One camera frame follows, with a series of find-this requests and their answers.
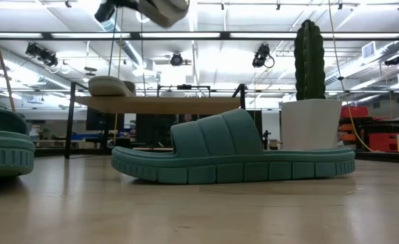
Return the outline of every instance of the white pot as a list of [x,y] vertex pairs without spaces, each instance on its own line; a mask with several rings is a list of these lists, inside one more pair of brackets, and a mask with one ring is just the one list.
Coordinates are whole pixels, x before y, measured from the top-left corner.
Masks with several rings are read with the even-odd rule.
[[282,104],[282,147],[312,150],[337,147],[342,101],[309,99]]

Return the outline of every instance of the shelf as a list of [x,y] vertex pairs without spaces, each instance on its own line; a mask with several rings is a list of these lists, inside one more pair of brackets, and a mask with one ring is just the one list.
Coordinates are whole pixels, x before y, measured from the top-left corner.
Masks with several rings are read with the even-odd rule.
[[216,115],[240,106],[239,98],[76,97],[103,113]]

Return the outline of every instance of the floor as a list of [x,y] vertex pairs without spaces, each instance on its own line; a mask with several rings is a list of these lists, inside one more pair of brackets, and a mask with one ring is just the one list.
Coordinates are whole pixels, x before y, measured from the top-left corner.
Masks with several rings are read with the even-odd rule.
[[0,181],[0,243],[399,243],[399,163],[323,180],[170,186],[110,157],[39,158]]

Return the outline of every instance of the cactus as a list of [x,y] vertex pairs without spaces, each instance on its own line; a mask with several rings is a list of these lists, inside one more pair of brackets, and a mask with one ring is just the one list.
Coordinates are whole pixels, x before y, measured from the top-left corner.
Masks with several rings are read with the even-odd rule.
[[320,28],[305,20],[294,40],[297,100],[325,99],[324,48]]

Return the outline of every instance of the red storage bin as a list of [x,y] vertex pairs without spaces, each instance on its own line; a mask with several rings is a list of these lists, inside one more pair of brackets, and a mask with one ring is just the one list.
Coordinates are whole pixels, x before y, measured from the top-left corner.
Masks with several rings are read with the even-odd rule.
[[371,133],[369,147],[381,152],[398,152],[398,133]]
[[[361,118],[368,116],[368,108],[365,106],[350,106],[351,116],[353,118]],[[350,113],[348,112],[348,106],[341,108],[341,118],[350,118]]]

